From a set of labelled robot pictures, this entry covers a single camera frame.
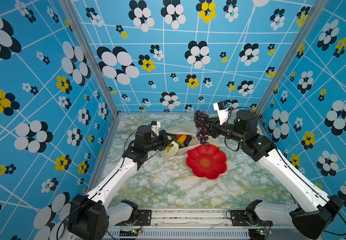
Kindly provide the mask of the translucent cream plastic bag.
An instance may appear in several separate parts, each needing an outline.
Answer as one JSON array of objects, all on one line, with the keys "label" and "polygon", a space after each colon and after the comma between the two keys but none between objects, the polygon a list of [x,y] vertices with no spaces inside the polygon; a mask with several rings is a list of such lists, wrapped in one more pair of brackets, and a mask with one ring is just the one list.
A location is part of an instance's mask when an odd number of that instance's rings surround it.
[{"label": "translucent cream plastic bag", "polygon": [[184,122],[170,127],[167,133],[177,136],[177,139],[161,152],[162,157],[170,159],[186,154],[189,150],[199,147],[200,141],[196,137],[196,127],[193,121]]}]

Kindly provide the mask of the green fruit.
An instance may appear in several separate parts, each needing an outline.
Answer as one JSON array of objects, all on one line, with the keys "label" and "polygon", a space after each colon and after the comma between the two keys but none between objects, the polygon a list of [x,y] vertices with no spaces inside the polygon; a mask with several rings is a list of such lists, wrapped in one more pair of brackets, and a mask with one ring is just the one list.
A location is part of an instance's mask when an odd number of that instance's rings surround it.
[{"label": "green fruit", "polygon": [[184,140],[186,139],[187,135],[176,135],[177,139],[175,140],[175,142],[181,146],[183,145]]}]

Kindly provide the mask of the purple grape bunch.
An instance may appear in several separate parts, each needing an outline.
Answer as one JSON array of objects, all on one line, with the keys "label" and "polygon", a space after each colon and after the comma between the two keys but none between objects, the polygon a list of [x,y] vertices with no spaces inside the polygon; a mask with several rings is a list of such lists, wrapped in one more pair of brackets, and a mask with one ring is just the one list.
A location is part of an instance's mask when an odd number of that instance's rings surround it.
[{"label": "purple grape bunch", "polygon": [[209,146],[210,123],[209,115],[206,112],[197,110],[194,114],[194,123],[196,127],[196,138],[204,146]]}]

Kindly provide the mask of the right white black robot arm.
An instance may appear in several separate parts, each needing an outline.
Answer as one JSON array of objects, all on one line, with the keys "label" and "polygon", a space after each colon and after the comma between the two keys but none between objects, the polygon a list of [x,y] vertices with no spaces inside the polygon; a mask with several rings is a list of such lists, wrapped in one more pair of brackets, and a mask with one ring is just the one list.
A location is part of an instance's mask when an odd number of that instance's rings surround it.
[{"label": "right white black robot arm", "polygon": [[217,118],[201,117],[205,133],[238,142],[240,149],[272,173],[295,199],[292,205],[255,200],[246,207],[246,221],[251,225],[262,221],[285,224],[309,239],[318,239],[339,215],[343,200],[313,184],[284,158],[272,140],[258,134],[259,119],[252,111],[238,111],[232,124],[228,123],[228,116],[229,110],[222,110]]}]

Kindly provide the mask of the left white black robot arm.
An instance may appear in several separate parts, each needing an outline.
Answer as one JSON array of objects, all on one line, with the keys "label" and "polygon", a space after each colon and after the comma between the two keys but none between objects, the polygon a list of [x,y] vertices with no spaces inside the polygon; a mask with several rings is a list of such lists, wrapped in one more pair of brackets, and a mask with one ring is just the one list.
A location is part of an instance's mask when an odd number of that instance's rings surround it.
[{"label": "left white black robot arm", "polygon": [[122,154],[117,166],[95,188],[71,201],[68,231],[83,240],[101,240],[108,229],[119,224],[133,224],[138,218],[138,205],[123,200],[110,207],[114,196],[149,159],[150,152],[161,152],[172,138],[161,130],[161,123],[153,121],[136,130],[135,140]]}]

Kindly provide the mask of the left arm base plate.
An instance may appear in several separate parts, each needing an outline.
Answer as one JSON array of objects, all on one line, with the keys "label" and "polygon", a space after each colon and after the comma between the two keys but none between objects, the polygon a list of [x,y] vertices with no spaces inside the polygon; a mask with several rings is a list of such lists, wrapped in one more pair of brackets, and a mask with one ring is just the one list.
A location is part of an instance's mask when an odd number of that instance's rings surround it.
[{"label": "left arm base plate", "polygon": [[152,210],[138,210],[134,220],[120,222],[116,226],[150,226],[152,213]]}]

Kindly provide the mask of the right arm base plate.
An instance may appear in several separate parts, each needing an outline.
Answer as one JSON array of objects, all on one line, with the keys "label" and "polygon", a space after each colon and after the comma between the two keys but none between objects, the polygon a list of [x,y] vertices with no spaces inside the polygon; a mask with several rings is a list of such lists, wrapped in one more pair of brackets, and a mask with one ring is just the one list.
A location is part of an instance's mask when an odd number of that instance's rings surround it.
[{"label": "right arm base plate", "polygon": [[227,210],[225,216],[232,222],[234,227],[259,227],[268,228],[273,226],[272,221],[258,220],[254,223],[248,222],[248,217],[245,215],[245,210]]}]

